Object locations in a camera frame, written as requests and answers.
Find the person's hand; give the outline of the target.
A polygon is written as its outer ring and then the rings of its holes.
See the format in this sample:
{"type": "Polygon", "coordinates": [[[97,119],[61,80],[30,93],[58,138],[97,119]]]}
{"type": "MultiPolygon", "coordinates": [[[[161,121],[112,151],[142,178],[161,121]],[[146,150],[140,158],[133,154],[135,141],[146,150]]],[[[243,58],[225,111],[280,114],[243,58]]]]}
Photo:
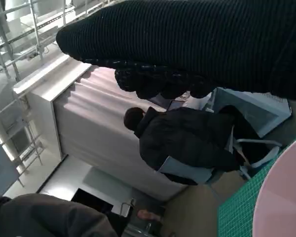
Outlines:
{"type": "Polygon", "coordinates": [[[146,209],[139,210],[137,212],[137,217],[142,220],[153,220],[153,221],[157,221],[157,222],[161,222],[161,220],[162,220],[161,216],[159,216],[153,212],[150,212],[146,209]]]}

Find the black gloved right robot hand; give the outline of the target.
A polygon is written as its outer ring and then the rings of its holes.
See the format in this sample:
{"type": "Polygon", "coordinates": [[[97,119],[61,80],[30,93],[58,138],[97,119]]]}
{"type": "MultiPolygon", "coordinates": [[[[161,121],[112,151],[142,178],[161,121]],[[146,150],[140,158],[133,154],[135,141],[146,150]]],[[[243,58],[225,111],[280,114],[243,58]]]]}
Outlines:
{"type": "Polygon", "coordinates": [[[63,27],[77,61],[141,99],[217,87],[296,101],[296,0],[126,0],[63,27]]]}

